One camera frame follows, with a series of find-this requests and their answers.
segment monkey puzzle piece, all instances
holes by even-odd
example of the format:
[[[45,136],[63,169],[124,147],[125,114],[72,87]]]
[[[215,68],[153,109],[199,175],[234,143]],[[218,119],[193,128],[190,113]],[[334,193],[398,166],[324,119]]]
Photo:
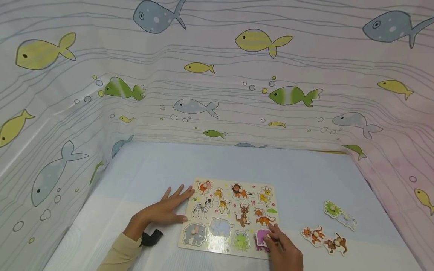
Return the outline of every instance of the monkey puzzle piece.
[[[323,245],[323,240],[326,237],[322,232],[322,226],[318,226],[318,228],[310,229],[309,227],[305,227],[301,230],[301,235],[304,239],[309,241],[314,247],[320,248]]]
[[[347,240],[341,237],[339,233],[335,233],[334,238],[326,237],[322,244],[330,255],[336,254],[336,251],[340,252],[342,256],[348,253]]]

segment child's right hand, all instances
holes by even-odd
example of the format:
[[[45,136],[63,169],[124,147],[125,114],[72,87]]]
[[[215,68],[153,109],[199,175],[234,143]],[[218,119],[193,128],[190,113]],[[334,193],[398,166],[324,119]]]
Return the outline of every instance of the child's right hand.
[[[264,237],[270,249],[273,271],[303,271],[303,254],[276,224],[268,224],[271,238]]]

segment fish print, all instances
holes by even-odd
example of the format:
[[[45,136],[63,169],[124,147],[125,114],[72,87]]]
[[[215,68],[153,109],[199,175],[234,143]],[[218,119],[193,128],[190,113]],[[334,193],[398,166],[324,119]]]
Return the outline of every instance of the fish print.
[[[125,123],[130,123],[130,122],[132,122],[133,120],[135,120],[134,117],[132,117],[132,118],[127,118],[127,117],[124,116],[124,115],[120,116],[119,119],[120,119],[121,121],[125,122]]]
[[[217,132],[216,130],[208,130],[208,131],[203,132],[203,134],[207,135],[209,137],[221,137],[223,139],[226,139],[226,135],[227,135],[227,133],[220,133],[220,132]]]
[[[214,112],[214,109],[216,109],[218,106],[217,101],[213,101],[209,103],[207,106],[204,104],[192,100],[192,99],[181,99],[176,102],[176,104],[173,106],[173,109],[176,111],[187,113],[187,114],[197,114],[202,112],[208,112],[211,116],[214,118],[218,118],[216,112]]]
[[[74,148],[74,144],[67,141],[61,150],[62,158],[50,162],[38,173],[32,188],[33,206],[37,207],[48,197],[65,170],[67,162],[89,157],[85,153],[73,153]]]
[[[119,140],[118,142],[116,142],[113,145],[113,148],[112,148],[112,158],[115,157],[115,155],[119,152],[119,150],[122,148],[122,146],[125,145],[125,143],[133,141],[133,136],[134,135],[130,136],[130,138],[128,140]]]
[[[173,19],[176,19],[186,29],[181,19],[181,9],[184,2],[185,0],[180,0],[176,5],[175,12],[171,12],[154,1],[142,1],[134,12],[133,20],[144,31],[152,34],[159,34],[166,30]]]
[[[428,194],[425,191],[420,190],[420,189],[415,189],[414,193],[422,205],[430,208],[430,214],[431,214],[431,216],[433,216],[434,215],[434,206],[430,201],[430,196],[428,196]]]
[[[74,54],[68,50],[75,41],[75,33],[64,35],[59,41],[59,46],[41,39],[28,39],[18,46],[15,64],[30,70],[42,70],[56,62],[59,54],[76,61]]]
[[[397,80],[381,81],[381,82],[377,83],[377,86],[379,86],[380,88],[383,88],[385,90],[394,92],[394,93],[404,94],[405,100],[407,100],[408,97],[412,93],[414,93],[414,91],[409,90],[406,85],[404,85],[403,83],[401,83]]]
[[[268,126],[271,126],[271,127],[283,126],[283,128],[286,128],[285,125],[286,125],[286,122],[281,123],[280,121],[272,121],[268,124]]]
[[[143,85],[135,85],[133,90],[124,82],[124,80],[119,77],[110,78],[110,82],[105,86],[104,91],[98,91],[98,96],[102,97],[105,95],[130,98],[133,97],[136,101],[141,101],[145,96],[146,89]]]
[[[26,119],[34,117],[24,109],[21,115],[6,121],[0,129],[0,148],[9,144],[20,134],[26,123]]]
[[[353,126],[363,129],[363,136],[368,139],[372,139],[371,133],[378,133],[383,131],[383,128],[369,124],[366,121],[365,116],[357,112],[349,112],[332,119],[332,123],[339,126]]]
[[[358,145],[342,145],[342,147],[356,152],[358,154],[358,161],[360,161],[362,158],[366,158],[366,155],[363,153],[362,148]]]
[[[185,66],[184,69],[189,71],[189,72],[202,73],[202,72],[210,71],[210,72],[215,74],[214,65],[208,66],[206,64],[198,63],[198,62],[190,63],[187,66]]]
[[[254,145],[252,145],[252,144],[249,144],[249,143],[238,143],[238,144],[236,144],[236,145],[234,145],[234,147],[255,147]],[[263,145],[263,146],[260,146],[259,148],[266,148],[266,147],[268,147],[268,145]]]
[[[322,89],[316,89],[309,92],[306,96],[303,91],[298,87],[283,87],[279,88],[270,94],[268,97],[275,103],[279,105],[291,105],[296,104],[298,102],[303,102],[305,106],[312,107],[313,99],[319,99],[319,94],[322,92]]]
[[[260,29],[249,29],[242,32],[236,39],[235,43],[242,50],[247,52],[259,52],[268,49],[271,58],[277,55],[277,47],[288,44],[293,39],[293,36],[282,36],[271,41],[270,37]]]
[[[400,10],[392,10],[381,14],[365,24],[363,33],[365,33],[368,38],[379,42],[393,42],[408,36],[410,48],[413,48],[416,35],[433,23],[434,18],[429,18],[413,27],[408,13]]]

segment yellow fish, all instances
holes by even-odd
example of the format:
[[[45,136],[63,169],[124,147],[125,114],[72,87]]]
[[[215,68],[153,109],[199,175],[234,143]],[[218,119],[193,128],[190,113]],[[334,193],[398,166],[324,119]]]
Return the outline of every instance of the yellow fish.
[[[14,140],[23,129],[26,119],[34,117],[24,109],[20,116],[6,121],[0,129],[0,147],[4,147]]]
[[[75,33],[64,35],[59,41],[59,46],[45,40],[28,39],[18,46],[15,64],[26,69],[42,70],[50,67],[59,54],[75,61],[76,57],[68,50],[75,41]]]
[[[271,126],[271,127],[283,126],[283,128],[286,128],[285,124],[286,124],[286,122],[285,123],[281,123],[280,121],[272,121],[272,122],[270,122],[268,124],[268,126]]]
[[[434,206],[430,202],[430,197],[428,196],[428,194],[425,191],[420,189],[415,189],[414,193],[416,194],[416,197],[418,198],[418,200],[421,202],[422,205],[425,205],[431,209],[431,216],[433,216]]]
[[[196,72],[196,73],[207,72],[207,71],[211,71],[212,73],[215,73],[214,65],[208,66],[206,64],[198,63],[198,62],[190,63],[187,66],[185,66],[184,69],[186,69],[189,72]]]
[[[409,90],[403,83],[396,80],[386,80],[381,81],[377,84],[380,88],[395,92],[398,94],[404,94],[404,99],[407,100],[408,97],[414,93],[414,91]]]
[[[124,116],[124,115],[120,116],[119,119],[120,119],[121,121],[125,122],[125,123],[130,123],[130,122],[132,122],[133,120],[135,120],[135,118],[127,118],[127,117]]]
[[[277,55],[277,47],[288,44],[293,36],[283,36],[271,41],[270,37],[260,29],[249,29],[242,32],[236,39],[235,43],[248,52],[259,52],[268,48],[268,53],[272,58]]]

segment gray fish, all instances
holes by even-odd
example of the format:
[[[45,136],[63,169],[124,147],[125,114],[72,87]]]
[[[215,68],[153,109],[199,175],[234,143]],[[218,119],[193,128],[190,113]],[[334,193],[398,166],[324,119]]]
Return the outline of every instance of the gray fish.
[[[238,143],[237,145],[234,145],[234,147],[255,147],[255,146],[253,146],[252,144],[249,144],[249,143]],[[267,145],[264,145],[264,146],[260,146],[259,148],[266,148],[266,147],[268,147]]]
[[[363,33],[368,38],[379,42],[393,42],[404,36],[409,36],[410,48],[413,48],[416,35],[433,23],[434,18],[429,18],[413,28],[408,13],[392,10],[365,24]]]
[[[131,142],[133,140],[133,136],[130,136],[128,140],[119,140],[113,145],[112,148],[112,158],[115,157],[115,155],[119,152],[119,150],[122,148],[122,146],[125,145],[125,143]]]
[[[65,170],[67,162],[89,157],[84,153],[73,154],[73,151],[74,144],[67,141],[62,147],[62,158],[49,163],[38,173],[32,188],[33,206],[38,206],[48,197]]]
[[[175,12],[173,13],[154,1],[142,1],[134,12],[133,20],[144,31],[153,34],[158,34],[166,30],[172,23],[173,19],[176,19],[181,26],[186,29],[185,24],[181,19],[181,9],[184,2],[185,0],[179,0]]]
[[[375,124],[368,125],[366,118],[362,114],[357,112],[349,112],[337,116],[334,119],[332,119],[332,123],[339,126],[359,127],[363,129],[363,136],[368,139],[372,139],[371,133],[378,133],[383,130],[383,128]]]
[[[204,104],[196,100],[181,99],[176,102],[176,104],[173,106],[173,109],[187,114],[196,114],[196,113],[202,113],[206,111],[214,118],[218,118],[217,114],[214,112],[214,109],[216,109],[217,106],[218,106],[217,101],[213,101],[209,103],[207,106],[205,106]]]

